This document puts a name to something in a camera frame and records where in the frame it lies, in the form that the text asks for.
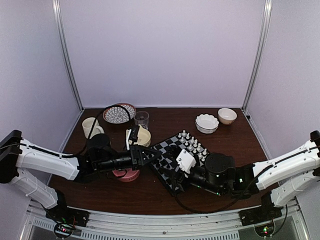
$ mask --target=white mug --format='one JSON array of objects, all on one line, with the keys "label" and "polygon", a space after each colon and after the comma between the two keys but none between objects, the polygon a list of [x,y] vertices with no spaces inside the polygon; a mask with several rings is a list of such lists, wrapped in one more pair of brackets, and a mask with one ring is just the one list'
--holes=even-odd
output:
[{"label": "white mug", "polygon": [[[89,117],[89,118],[85,119],[85,120],[82,122],[82,128],[83,128],[84,135],[85,135],[85,138],[86,138],[86,139],[87,139],[88,136],[89,136],[89,133],[90,133],[90,131],[91,131],[92,125],[94,124],[94,121],[95,121],[95,118],[94,118],[94,117]],[[99,125],[99,122],[98,122],[98,120],[97,120],[97,121],[95,121],[94,128],[93,128],[93,131],[92,131],[92,133],[91,133],[90,139],[91,139],[94,135],[104,134],[104,133],[105,133],[104,129]]]}]

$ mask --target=pink dish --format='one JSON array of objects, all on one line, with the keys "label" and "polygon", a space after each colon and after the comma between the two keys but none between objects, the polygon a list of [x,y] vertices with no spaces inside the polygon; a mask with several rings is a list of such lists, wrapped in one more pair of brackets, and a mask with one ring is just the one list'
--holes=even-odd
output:
[{"label": "pink dish", "polygon": [[118,180],[121,181],[121,182],[124,182],[124,183],[128,183],[128,182],[132,182],[134,180],[137,179],[137,177],[139,177],[139,174],[140,174],[140,170],[132,170],[131,168],[128,168],[125,170],[122,170],[122,171],[118,171],[118,170],[113,170],[113,174],[116,176],[116,177],[121,177],[119,178]]}]

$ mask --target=cream bowl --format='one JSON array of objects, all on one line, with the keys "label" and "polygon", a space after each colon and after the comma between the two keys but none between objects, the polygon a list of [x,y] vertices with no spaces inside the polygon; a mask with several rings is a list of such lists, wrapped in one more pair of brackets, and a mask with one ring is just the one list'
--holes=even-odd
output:
[{"label": "cream bowl", "polygon": [[230,108],[220,108],[218,111],[218,119],[222,124],[230,125],[237,118],[237,113]]}]

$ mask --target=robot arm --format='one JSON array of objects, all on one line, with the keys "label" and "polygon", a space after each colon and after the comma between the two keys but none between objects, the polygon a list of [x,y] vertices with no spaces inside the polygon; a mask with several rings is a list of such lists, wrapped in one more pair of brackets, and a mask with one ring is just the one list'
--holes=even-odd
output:
[{"label": "robot arm", "polygon": [[142,166],[160,157],[161,152],[132,145],[129,150],[116,152],[104,134],[87,141],[84,155],[71,155],[39,147],[12,131],[0,142],[0,183],[10,184],[45,208],[47,217],[57,222],[74,221],[86,226],[88,212],[68,208],[62,192],[46,186],[27,169],[61,176],[67,180],[88,183],[99,178],[99,173]]},{"label": "robot arm", "polygon": [[176,186],[196,186],[218,196],[230,193],[232,198],[247,199],[253,194],[290,178],[280,187],[261,198],[262,205],[239,212],[242,225],[261,223],[281,217],[281,209],[311,183],[320,180],[320,132],[311,133],[311,139],[299,148],[280,157],[235,167],[231,156],[209,154],[203,166],[181,151],[176,161],[180,170],[175,176]]}]

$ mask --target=wooden table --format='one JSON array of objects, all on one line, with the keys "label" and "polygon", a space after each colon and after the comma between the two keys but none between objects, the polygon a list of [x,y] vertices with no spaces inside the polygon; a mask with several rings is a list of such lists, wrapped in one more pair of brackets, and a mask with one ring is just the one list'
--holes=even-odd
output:
[{"label": "wooden table", "polygon": [[[218,116],[216,108],[144,108],[143,110],[150,114],[151,144],[161,142],[185,129],[210,152],[233,156],[237,167],[266,159],[240,109],[235,109],[238,118],[232,125],[220,124],[217,131],[209,135],[197,131],[195,118],[202,113]],[[65,153],[76,153],[82,149],[86,141],[82,121],[94,117],[99,111],[100,109],[84,111],[66,145]],[[110,124],[104,121],[102,116],[98,120],[105,133],[109,135],[112,147],[121,151],[125,145],[126,129],[134,123],[131,121],[120,125]],[[148,166],[141,169],[140,176],[133,182],[123,183],[116,179],[101,178],[88,184],[80,184],[53,176],[50,186],[62,191],[67,204],[71,207],[122,214],[189,213],[176,203]],[[229,209],[260,205],[260,197],[266,192],[267,190],[249,199],[240,200]],[[228,195],[216,196],[193,186],[187,192],[179,194],[179,199],[186,206],[201,211],[213,211],[232,201]]]}]

